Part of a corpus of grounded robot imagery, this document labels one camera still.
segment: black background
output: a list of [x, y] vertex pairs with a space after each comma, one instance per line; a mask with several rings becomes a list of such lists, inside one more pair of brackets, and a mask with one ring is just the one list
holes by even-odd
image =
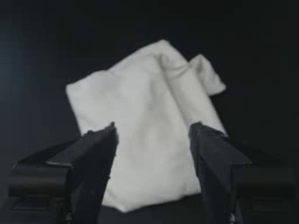
[[[228, 86], [212, 97], [232, 137], [299, 173], [294, 6], [288, 1], [6, 1], [0, 3], [0, 200], [22, 156], [78, 135], [64, 87], [166, 39], [202, 53]], [[193, 223], [198, 196], [102, 223]]]

